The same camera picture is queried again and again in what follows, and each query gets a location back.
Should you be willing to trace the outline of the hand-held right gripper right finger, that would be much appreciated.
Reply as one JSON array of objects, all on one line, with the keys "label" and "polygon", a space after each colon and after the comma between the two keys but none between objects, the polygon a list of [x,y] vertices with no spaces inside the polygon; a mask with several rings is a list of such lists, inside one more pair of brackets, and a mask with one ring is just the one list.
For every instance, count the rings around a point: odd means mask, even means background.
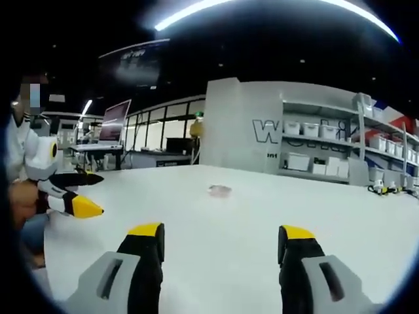
[{"label": "hand-held right gripper right finger", "polygon": [[379,313],[384,307],[372,302],[361,279],[335,255],[326,255],[304,228],[279,227],[278,265],[283,313]]}]

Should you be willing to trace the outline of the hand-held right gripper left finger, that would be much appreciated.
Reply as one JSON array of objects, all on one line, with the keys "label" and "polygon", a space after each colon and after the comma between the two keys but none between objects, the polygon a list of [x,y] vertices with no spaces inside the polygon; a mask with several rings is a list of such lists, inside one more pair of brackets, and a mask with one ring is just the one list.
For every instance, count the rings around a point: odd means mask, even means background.
[{"label": "hand-held right gripper left finger", "polygon": [[107,251],[79,277],[66,313],[158,313],[165,229],[162,222],[132,228],[117,251]]}]

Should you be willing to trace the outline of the person's left hand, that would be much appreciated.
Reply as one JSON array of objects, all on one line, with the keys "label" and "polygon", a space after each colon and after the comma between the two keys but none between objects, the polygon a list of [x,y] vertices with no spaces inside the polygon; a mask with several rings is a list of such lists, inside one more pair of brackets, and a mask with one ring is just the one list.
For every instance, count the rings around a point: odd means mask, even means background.
[{"label": "person's left hand", "polygon": [[9,186],[9,202],[17,229],[36,215],[38,199],[38,188],[31,181],[16,181]]}]

